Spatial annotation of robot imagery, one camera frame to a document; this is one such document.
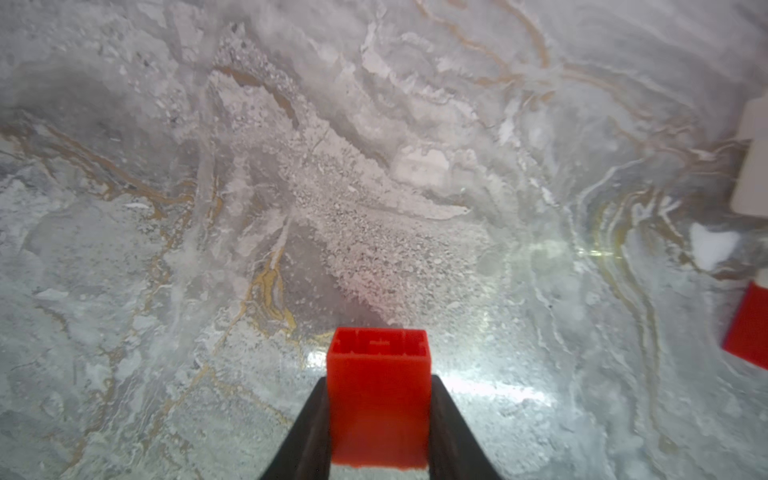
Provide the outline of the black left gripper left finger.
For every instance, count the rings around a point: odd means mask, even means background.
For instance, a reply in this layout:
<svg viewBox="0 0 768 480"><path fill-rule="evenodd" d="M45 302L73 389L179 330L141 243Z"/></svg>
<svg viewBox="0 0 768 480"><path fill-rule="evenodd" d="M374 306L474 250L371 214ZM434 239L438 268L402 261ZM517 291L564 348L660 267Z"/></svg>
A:
<svg viewBox="0 0 768 480"><path fill-rule="evenodd" d="M330 469L330 402L321 377L260 479L328 480Z"/></svg>

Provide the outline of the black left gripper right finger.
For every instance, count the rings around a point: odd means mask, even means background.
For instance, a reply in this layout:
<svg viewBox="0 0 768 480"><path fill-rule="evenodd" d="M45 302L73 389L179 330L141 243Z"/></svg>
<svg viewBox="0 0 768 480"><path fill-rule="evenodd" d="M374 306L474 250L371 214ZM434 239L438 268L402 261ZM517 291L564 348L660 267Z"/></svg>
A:
<svg viewBox="0 0 768 480"><path fill-rule="evenodd" d="M439 376L431 376L428 437L431 480L501 480Z"/></svg>

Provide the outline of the small red lego brick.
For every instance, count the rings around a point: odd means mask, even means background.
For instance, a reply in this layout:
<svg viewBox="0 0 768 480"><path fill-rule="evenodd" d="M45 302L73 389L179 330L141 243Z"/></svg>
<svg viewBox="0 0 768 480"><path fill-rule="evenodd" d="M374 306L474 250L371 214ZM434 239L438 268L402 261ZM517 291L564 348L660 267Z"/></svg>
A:
<svg viewBox="0 0 768 480"><path fill-rule="evenodd" d="M326 367L332 462L355 468L426 468L431 400L427 332L339 327Z"/></svg>

